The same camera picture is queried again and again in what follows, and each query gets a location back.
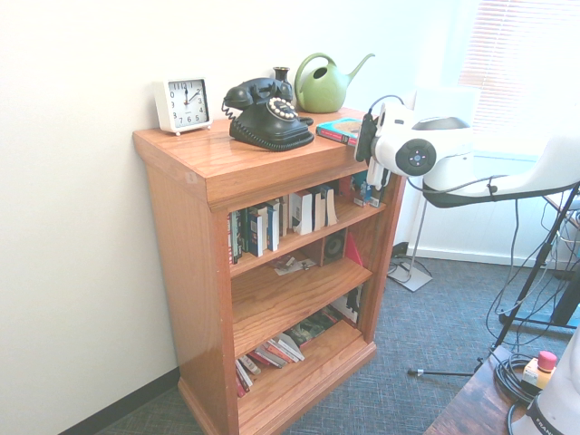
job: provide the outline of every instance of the green watering can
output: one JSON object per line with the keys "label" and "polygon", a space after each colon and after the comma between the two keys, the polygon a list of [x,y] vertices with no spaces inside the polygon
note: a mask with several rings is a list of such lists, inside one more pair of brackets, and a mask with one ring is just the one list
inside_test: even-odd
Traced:
{"label": "green watering can", "polygon": [[[308,56],[300,64],[296,72],[294,89],[300,107],[311,113],[331,113],[343,107],[346,98],[346,89],[351,84],[356,73],[359,72],[364,63],[374,54],[367,54],[361,63],[354,68],[350,74],[342,74],[338,71],[336,63],[324,53],[314,53]],[[298,83],[302,78],[302,71],[305,66],[318,57],[323,57],[328,61],[326,66],[318,68],[304,79],[302,86]]]}

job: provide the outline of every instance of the wooden bookshelf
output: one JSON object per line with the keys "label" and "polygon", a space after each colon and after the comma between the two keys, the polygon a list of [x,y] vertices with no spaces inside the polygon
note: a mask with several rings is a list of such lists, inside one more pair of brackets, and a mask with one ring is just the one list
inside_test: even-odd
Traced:
{"label": "wooden bookshelf", "polygon": [[263,265],[264,263],[287,254],[288,252],[295,251],[299,247],[308,245],[320,238],[326,237],[329,234],[340,231],[341,229],[369,218],[374,214],[380,213],[384,210],[385,205],[381,204],[378,208],[371,206],[359,207],[356,204],[353,204],[352,201],[336,197],[334,208],[336,209],[336,216],[338,218],[337,224],[323,227],[320,230],[314,231],[305,236],[298,236],[296,233],[289,232],[287,236],[280,238],[280,244],[275,252],[267,250],[264,251],[262,256],[253,256],[249,253],[247,253],[247,255],[244,254],[238,260],[236,265],[231,265],[229,267],[229,273],[232,277],[243,274],[256,266]]}
{"label": "wooden bookshelf", "polygon": [[238,358],[353,290],[372,273],[348,258],[278,276],[260,266],[232,280]]}
{"label": "wooden bookshelf", "polygon": [[[315,125],[362,112],[314,115]],[[269,152],[233,140],[229,121],[175,136],[133,134],[145,161],[179,360],[179,391],[208,435],[279,434],[375,353],[377,316],[402,179],[391,176],[382,204],[360,208],[335,197],[339,223],[306,236],[289,234],[259,258],[228,263],[227,215],[272,198],[366,169],[353,147],[316,137],[296,150]],[[362,266],[343,258],[277,276],[267,264],[348,228]],[[265,369],[237,398],[235,360],[364,283],[356,327],[339,322],[304,348],[303,362]]]}
{"label": "wooden bookshelf", "polygon": [[283,369],[260,365],[262,373],[251,376],[250,393],[238,401],[240,433],[271,433],[263,421],[288,422],[301,402],[341,382],[375,352],[359,330],[341,321],[304,347],[304,361]]}

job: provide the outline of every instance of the clock face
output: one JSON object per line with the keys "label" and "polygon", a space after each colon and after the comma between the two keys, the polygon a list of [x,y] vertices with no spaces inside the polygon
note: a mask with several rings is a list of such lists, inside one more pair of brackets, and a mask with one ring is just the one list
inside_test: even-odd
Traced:
{"label": "clock face", "polygon": [[208,121],[208,100],[203,80],[168,82],[169,104],[177,129]]}

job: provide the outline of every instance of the clock hand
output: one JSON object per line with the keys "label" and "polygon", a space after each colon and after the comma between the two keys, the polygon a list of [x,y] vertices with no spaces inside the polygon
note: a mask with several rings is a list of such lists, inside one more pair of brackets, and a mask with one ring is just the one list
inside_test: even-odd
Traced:
{"label": "clock hand", "polygon": [[193,100],[194,98],[196,98],[199,95],[200,91],[197,91],[196,93],[193,94],[193,97],[191,97],[188,102],[191,102],[191,100]]}

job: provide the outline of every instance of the rotary dial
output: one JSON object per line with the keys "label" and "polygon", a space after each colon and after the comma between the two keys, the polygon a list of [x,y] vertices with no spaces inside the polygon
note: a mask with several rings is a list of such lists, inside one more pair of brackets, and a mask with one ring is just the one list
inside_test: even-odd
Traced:
{"label": "rotary dial", "polygon": [[271,98],[268,101],[267,108],[270,113],[281,120],[292,121],[298,119],[298,113],[294,110],[294,106],[281,98]]}

